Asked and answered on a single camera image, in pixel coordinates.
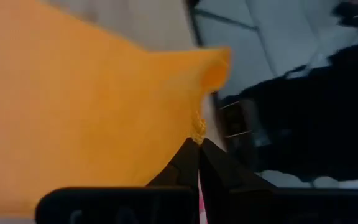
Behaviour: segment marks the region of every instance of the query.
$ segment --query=white surface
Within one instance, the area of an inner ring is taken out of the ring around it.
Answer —
[[[299,0],[254,0],[249,9],[278,75],[308,62],[318,42]]]
[[[255,32],[202,16],[196,16],[196,21],[206,47],[226,45],[232,48],[231,76],[219,90],[221,98],[238,94],[244,88],[273,78]]]
[[[51,2],[150,50],[189,50],[195,47],[184,0],[42,1]]]
[[[358,180],[337,181],[332,177],[318,177],[313,184],[302,182],[298,177],[279,171],[265,170],[259,175],[276,185],[287,188],[358,189]]]
[[[196,8],[254,26],[245,0],[201,0]]]

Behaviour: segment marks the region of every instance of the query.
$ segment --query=orange cloth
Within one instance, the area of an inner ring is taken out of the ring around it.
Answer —
[[[227,49],[148,52],[36,0],[0,0],[0,216],[68,186],[144,186],[184,140]]]

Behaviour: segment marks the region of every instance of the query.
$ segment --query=yellow fabric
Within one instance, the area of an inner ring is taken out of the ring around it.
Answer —
[[[0,0],[0,216],[68,186],[144,186],[202,139],[227,49],[148,52],[36,0]]]

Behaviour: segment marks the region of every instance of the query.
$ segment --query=orange fabric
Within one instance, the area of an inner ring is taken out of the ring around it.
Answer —
[[[200,138],[226,49],[152,53],[36,0],[0,0],[0,215],[68,186],[144,186]]]

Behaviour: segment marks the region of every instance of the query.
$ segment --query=pink object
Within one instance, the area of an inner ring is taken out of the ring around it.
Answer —
[[[201,190],[200,178],[198,178],[198,211],[200,213],[200,224],[207,224],[206,212],[203,198],[203,191]]]

